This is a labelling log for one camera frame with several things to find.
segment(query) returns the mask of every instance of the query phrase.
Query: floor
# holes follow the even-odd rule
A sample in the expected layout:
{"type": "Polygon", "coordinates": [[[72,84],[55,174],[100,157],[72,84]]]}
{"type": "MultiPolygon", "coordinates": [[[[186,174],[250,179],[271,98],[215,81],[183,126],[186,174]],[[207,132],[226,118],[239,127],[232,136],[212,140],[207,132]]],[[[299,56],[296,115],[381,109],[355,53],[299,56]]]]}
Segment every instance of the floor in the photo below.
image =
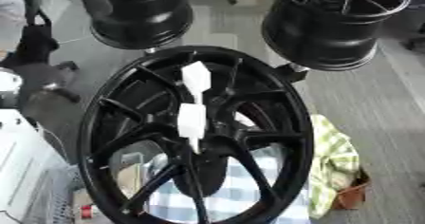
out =
{"type": "MultiPolygon", "coordinates": [[[[271,65],[284,64],[260,35],[271,1],[239,0],[231,7],[225,0],[192,0],[194,25],[176,45],[230,47],[271,65]]],[[[399,44],[415,34],[420,19],[425,21],[415,12],[403,12],[388,21],[369,65],[347,72],[312,71],[295,85],[312,113],[327,116],[352,138],[372,178],[366,202],[357,211],[332,212],[317,223],[425,223],[425,55],[399,44]]],[[[53,64],[79,64],[81,71],[69,87],[83,101],[71,104],[43,95],[27,108],[65,142],[71,160],[78,124],[93,94],[119,68],[142,55],[100,44],[87,25],[87,16],[74,1],[55,23],[62,48],[52,56],[53,64]]]]}

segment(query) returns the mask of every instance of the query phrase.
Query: white plastic part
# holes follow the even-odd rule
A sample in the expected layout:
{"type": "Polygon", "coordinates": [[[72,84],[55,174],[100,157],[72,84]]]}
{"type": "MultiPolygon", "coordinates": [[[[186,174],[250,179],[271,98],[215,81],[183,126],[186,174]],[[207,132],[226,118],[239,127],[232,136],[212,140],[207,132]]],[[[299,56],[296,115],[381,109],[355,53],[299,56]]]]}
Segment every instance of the white plastic part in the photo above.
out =
{"type": "Polygon", "coordinates": [[[24,219],[44,173],[68,164],[17,110],[0,109],[0,122],[0,223],[9,224],[24,219]]]}
{"type": "Polygon", "coordinates": [[[211,88],[211,72],[201,62],[181,69],[183,83],[194,96],[196,104],[202,104],[202,93],[211,88]]]}
{"type": "Polygon", "coordinates": [[[178,134],[188,138],[194,152],[199,154],[199,140],[204,138],[207,108],[203,104],[182,103],[177,116],[178,134]]]}

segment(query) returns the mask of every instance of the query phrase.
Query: yellow checkered cloth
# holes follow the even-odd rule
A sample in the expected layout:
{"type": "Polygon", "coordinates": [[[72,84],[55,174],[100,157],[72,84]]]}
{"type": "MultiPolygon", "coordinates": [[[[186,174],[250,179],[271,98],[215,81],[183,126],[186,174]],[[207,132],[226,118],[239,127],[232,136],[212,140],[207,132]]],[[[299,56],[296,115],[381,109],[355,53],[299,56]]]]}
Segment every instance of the yellow checkered cloth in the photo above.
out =
{"type": "Polygon", "coordinates": [[[322,115],[312,115],[315,153],[308,179],[310,217],[320,218],[332,207],[337,192],[353,182],[360,159],[350,138],[322,115]]]}

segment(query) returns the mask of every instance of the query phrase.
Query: office chair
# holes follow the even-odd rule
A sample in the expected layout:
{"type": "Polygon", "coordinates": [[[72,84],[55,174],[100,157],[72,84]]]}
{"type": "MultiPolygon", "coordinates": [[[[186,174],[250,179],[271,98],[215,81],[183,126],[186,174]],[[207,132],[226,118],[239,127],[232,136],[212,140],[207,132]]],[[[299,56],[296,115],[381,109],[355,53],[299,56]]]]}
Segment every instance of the office chair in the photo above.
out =
{"type": "MultiPolygon", "coordinates": [[[[412,0],[410,9],[425,9],[425,0],[412,0]]],[[[419,34],[425,35],[425,22],[420,26],[418,30],[419,34]]],[[[425,36],[412,38],[407,41],[406,48],[409,50],[415,50],[418,46],[425,44],[425,36]]]]}

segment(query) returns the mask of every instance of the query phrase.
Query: hanging wheel rim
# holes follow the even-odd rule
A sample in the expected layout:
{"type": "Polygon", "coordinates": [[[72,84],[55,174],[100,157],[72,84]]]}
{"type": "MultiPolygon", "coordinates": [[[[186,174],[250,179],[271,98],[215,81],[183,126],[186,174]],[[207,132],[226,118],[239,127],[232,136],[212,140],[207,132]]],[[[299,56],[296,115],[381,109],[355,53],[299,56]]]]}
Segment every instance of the hanging wheel rim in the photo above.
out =
{"type": "Polygon", "coordinates": [[[313,157],[313,132],[301,98],[273,68],[230,49],[176,47],[136,60],[101,88],[83,117],[77,156],[88,193],[116,223],[173,224],[145,213],[142,207],[160,185],[182,174],[192,183],[191,198],[198,223],[268,223],[292,202],[305,184],[313,157]],[[179,138],[176,131],[179,104],[193,101],[176,79],[176,72],[183,65],[197,60],[206,62],[213,78],[214,73],[227,77],[224,83],[207,92],[210,125],[201,143],[200,156],[192,154],[189,144],[179,138]],[[261,90],[241,89],[239,85],[246,81],[239,83],[239,77],[250,82],[255,79],[253,84],[258,83],[258,87],[253,88],[261,90]],[[154,93],[156,96],[148,95],[150,101],[143,101],[143,106],[134,108],[120,102],[120,93],[134,82],[154,83],[162,90],[154,93]],[[155,99],[164,95],[169,103],[149,111],[148,104],[158,105],[155,99]],[[233,115],[236,111],[248,115],[261,130],[247,131],[235,127],[233,115]],[[111,133],[110,129],[115,127],[108,127],[106,119],[115,121],[117,115],[133,121],[135,126],[119,136],[106,137],[106,133],[111,133]],[[127,198],[112,178],[108,160],[115,152],[139,140],[155,141],[167,155],[168,164],[133,197],[127,198]],[[273,185],[268,183],[250,153],[271,143],[277,143],[287,153],[285,165],[273,185]],[[260,199],[239,215],[210,222],[194,168],[206,161],[228,157],[237,159],[248,170],[257,183],[260,199]]]}

